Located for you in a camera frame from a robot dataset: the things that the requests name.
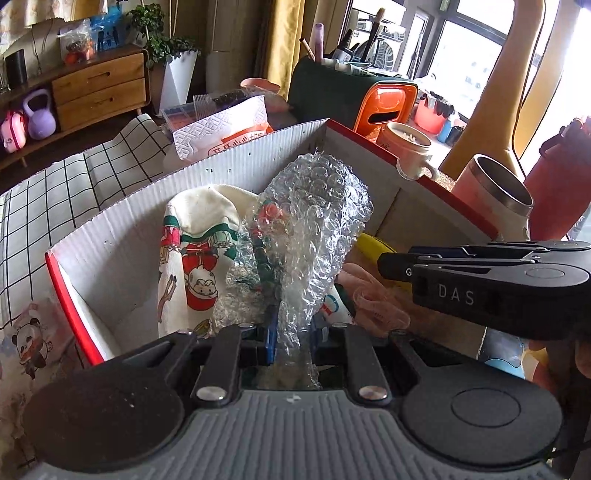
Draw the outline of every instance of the drawer handle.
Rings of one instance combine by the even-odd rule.
[[[98,75],[93,75],[92,77],[88,77],[88,81],[95,79],[95,78],[99,78],[99,77],[110,77],[111,73],[110,72],[103,72],[103,73],[99,73]]]
[[[114,98],[113,98],[113,97],[111,97],[111,98],[106,98],[106,99],[104,99],[104,100],[99,100],[98,102],[95,102],[95,104],[94,104],[94,105],[93,105],[91,108],[95,108],[95,107],[97,107],[97,106],[100,106],[100,105],[102,105],[102,104],[103,104],[103,103],[105,103],[105,102],[112,102],[113,100],[114,100]]]

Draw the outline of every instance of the pink backpack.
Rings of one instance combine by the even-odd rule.
[[[0,127],[2,143],[8,153],[20,150],[27,143],[27,124],[22,112],[8,111]]]

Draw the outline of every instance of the wooden cabinet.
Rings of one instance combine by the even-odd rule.
[[[131,110],[146,100],[144,79],[120,83],[57,105],[57,117],[64,130],[80,123],[88,123],[116,115],[120,110]]]
[[[150,102],[146,52],[127,45],[99,53],[76,65],[61,66],[0,95],[0,109],[19,109],[22,98],[38,88],[52,92],[58,130],[43,140],[27,139],[24,148],[0,156],[0,170],[72,132]]]
[[[83,95],[143,78],[144,55],[138,52],[65,75],[54,80],[51,87],[56,105],[63,105]]]

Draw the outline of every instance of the panda print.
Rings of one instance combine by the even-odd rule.
[[[25,373],[34,380],[35,371],[47,365],[47,354],[52,348],[51,342],[43,339],[39,320],[32,318],[28,323],[20,326],[12,336],[12,343],[17,347]]]

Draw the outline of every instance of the hand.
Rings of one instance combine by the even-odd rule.
[[[542,350],[542,348],[545,348],[545,343],[530,340],[528,347],[533,351]],[[591,342],[579,342],[577,340],[575,343],[574,362],[585,377],[591,378]],[[557,391],[556,381],[544,365],[538,364],[532,380],[535,384],[546,390],[550,390],[552,393],[556,393]]]

